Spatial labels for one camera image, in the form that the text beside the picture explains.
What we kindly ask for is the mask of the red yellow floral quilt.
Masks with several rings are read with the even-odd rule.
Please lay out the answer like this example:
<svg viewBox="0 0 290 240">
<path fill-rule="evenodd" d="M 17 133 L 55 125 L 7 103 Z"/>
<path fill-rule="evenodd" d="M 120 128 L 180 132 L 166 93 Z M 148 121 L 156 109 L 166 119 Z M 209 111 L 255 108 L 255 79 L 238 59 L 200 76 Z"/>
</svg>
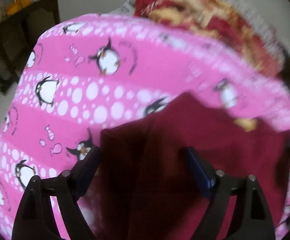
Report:
<svg viewBox="0 0 290 240">
<path fill-rule="evenodd" d="M 283 66 L 242 14 L 223 0 L 136 0 L 134 15 L 217 39 L 264 76 L 276 76 Z"/>
</svg>

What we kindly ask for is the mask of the pink penguin blanket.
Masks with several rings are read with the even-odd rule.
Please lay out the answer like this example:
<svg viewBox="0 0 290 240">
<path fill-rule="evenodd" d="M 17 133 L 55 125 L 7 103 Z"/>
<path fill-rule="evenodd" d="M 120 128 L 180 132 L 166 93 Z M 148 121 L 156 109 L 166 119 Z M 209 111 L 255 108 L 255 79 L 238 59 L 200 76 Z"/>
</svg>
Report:
<svg viewBox="0 0 290 240">
<path fill-rule="evenodd" d="M 208 205 L 181 152 L 253 174 L 276 237 L 290 204 L 290 92 L 214 39 L 128 16 L 87 14 L 44 32 L 0 128 L 0 233 L 33 176 L 102 149 L 78 201 L 98 239 L 190 239 Z"/>
</svg>

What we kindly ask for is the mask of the dark wooden side table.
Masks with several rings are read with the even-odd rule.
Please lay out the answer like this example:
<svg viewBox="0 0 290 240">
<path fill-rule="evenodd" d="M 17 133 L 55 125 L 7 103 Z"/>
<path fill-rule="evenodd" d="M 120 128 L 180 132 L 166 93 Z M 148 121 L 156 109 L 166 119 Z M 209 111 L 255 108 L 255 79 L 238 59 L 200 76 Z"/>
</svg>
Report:
<svg viewBox="0 0 290 240">
<path fill-rule="evenodd" d="M 40 35 L 58 23 L 58 0 L 35 1 L 0 22 L 0 92 L 19 81 Z"/>
</svg>

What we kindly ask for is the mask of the orange plastic basket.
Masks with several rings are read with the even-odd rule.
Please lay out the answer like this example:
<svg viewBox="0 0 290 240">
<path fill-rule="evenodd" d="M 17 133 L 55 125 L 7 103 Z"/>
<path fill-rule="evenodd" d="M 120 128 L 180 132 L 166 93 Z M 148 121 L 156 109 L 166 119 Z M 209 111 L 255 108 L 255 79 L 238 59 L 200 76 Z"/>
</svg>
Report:
<svg viewBox="0 0 290 240">
<path fill-rule="evenodd" d="M 6 8 L 5 12 L 7 15 L 14 15 L 22 9 L 30 6 L 32 2 L 33 0 L 16 0 Z"/>
</svg>

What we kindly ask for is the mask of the dark red sweater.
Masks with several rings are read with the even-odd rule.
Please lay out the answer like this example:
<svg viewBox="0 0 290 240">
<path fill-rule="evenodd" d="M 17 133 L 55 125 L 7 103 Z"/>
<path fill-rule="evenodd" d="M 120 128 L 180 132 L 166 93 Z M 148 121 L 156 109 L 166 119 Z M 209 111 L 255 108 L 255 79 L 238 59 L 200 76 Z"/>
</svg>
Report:
<svg viewBox="0 0 290 240">
<path fill-rule="evenodd" d="M 259 120 L 247 132 L 183 93 L 162 111 L 101 131 L 102 239 L 190 239 L 208 200 L 185 148 L 233 177 L 256 176 L 275 225 L 287 194 L 290 131 Z"/>
</svg>

